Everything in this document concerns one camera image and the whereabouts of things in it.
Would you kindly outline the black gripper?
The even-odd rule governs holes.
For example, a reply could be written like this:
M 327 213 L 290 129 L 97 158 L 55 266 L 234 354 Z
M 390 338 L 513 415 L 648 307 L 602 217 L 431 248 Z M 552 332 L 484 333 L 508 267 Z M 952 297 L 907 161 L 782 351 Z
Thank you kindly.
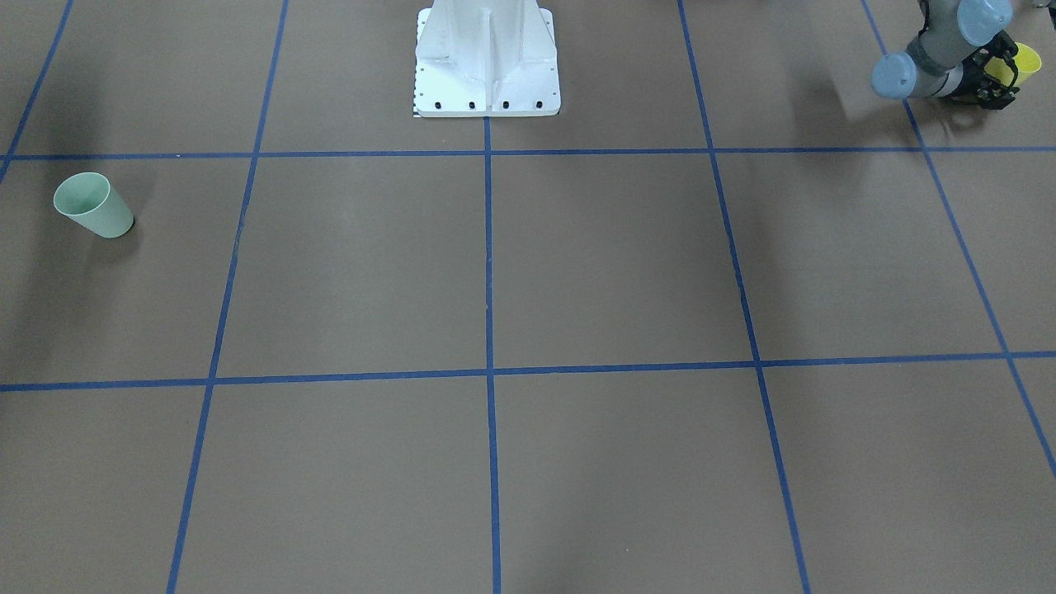
M 1016 63 L 1019 48 L 1007 31 L 999 31 L 993 38 L 993 49 L 977 49 L 960 64 L 961 82 L 957 86 L 957 103 L 980 106 L 988 111 L 1006 109 L 1017 98 L 1020 68 Z M 993 56 L 993 78 L 984 71 Z

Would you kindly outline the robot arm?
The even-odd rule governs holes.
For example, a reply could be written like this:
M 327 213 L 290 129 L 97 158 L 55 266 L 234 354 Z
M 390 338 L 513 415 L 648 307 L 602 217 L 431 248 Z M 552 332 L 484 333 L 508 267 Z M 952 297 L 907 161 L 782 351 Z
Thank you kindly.
M 946 99 L 1000 111 L 1018 97 L 1019 54 L 1010 1 L 920 1 L 923 26 L 872 68 L 878 97 Z

